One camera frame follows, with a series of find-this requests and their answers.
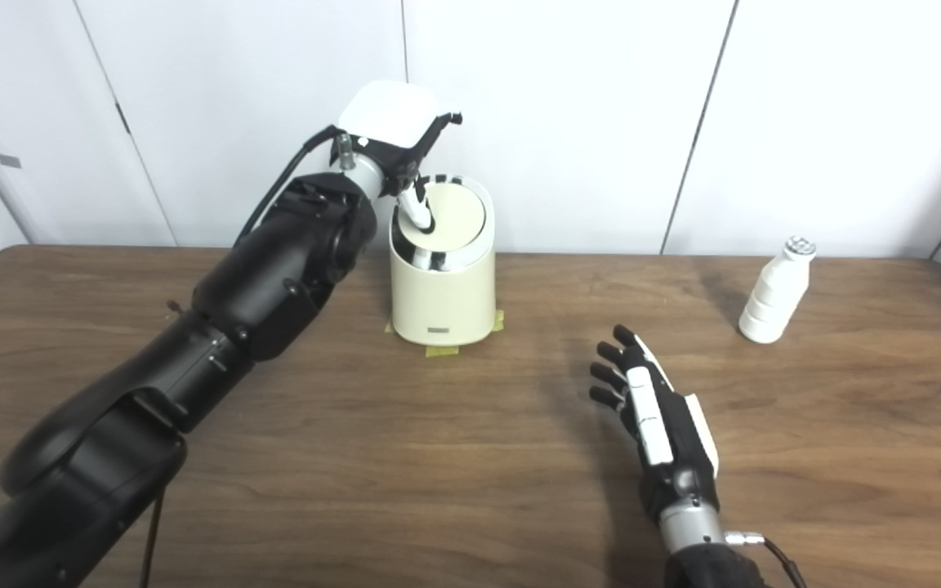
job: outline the robotic hand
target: robotic hand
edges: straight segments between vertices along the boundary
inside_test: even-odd
[[[167,330],[47,414],[5,459],[0,588],[77,586],[152,502],[154,527],[186,458],[182,433],[314,320],[376,233],[371,200],[414,190],[421,161],[460,121],[427,90],[373,82],[340,116],[342,130],[303,145],[191,308],[173,304]],[[292,178],[330,139],[330,171]],[[430,226],[429,211],[412,213]]]
[[[590,397],[619,413],[638,443],[643,476],[641,501],[670,551],[666,588],[766,588],[757,565],[733,550],[765,545],[780,559],[796,588],[805,583],[796,565],[772,542],[754,532],[724,532],[717,513],[717,450],[694,394],[677,394],[649,347],[616,325],[620,350],[604,341],[591,375],[611,388],[591,387]]]

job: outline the wood grain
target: wood grain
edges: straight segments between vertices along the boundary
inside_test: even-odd
[[[0,460],[221,254],[1,253]],[[762,346],[733,323],[763,263],[500,256],[506,330],[425,359],[384,333],[386,264],[368,258],[190,436],[154,584],[660,585],[631,442],[586,398],[596,342],[625,323],[702,399],[727,528],[768,533],[813,588],[941,587],[941,265],[815,261],[787,335]],[[143,525],[87,585],[135,584]]]

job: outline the yellow tape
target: yellow tape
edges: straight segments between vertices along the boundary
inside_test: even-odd
[[[426,347],[423,357],[458,356],[459,347]]]

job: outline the black cable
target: black cable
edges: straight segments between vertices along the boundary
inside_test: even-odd
[[[150,559],[154,555],[154,540],[158,538],[158,521],[162,518],[162,501],[165,500],[165,488],[154,499],[154,509],[150,511],[150,526],[147,528],[147,542],[145,543],[145,559],[140,566],[140,588],[147,588],[150,582]]]
[[[804,578],[801,577],[801,571],[796,566],[796,563],[792,562],[792,560],[787,557],[787,554],[784,554],[783,550],[780,550],[768,537],[765,537],[765,547],[768,547],[769,551],[772,551],[772,555],[779,559],[779,563],[783,564],[783,571],[791,578],[791,584],[794,585],[794,588],[808,588],[804,583]]]
[[[300,164],[300,161],[307,156],[308,153],[313,152],[314,149],[318,148],[318,145],[324,144],[325,141],[328,141],[332,138],[335,138],[343,134],[343,130],[337,129],[333,124],[329,124],[328,127],[318,131],[318,134],[307,139],[307,142],[296,152],[296,155],[292,156],[292,159],[288,161],[288,165],[285,167],[285,170],[281,172],[281,176],[278,176],[278,179],[275,180],[275,183],[272,184],[271,189],[268,190],[268,193],[264,194],[264,198],[261,198],[259,204],[256,205],[256,208],[253,209],[253,213],[249,216],[249,220],[246,220],[246,225],[242,227],[242,232],[239,232],[239,238],[234,240],[234,245],[237,247],[239,241],[242,241],[247,234],[253,232],[256,228],[256,223],[259,222],[261,216],[264,216],[264,211],[268,209],[268,206],[274,201],[275,195],[278,193],[278,190],[284,186],[285,181],[288,180],[288,177],[292,175],[292,172],[296,170],[297,165]]]

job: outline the plastic bottle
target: plastic bottle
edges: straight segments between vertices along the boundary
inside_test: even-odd
[[[791,237],[782,252],[769,261],[758,276],[747,308],[739,317],[739,331],[755,343],[774,343],[783,336],[805,290],[815,245],[806,238]]]

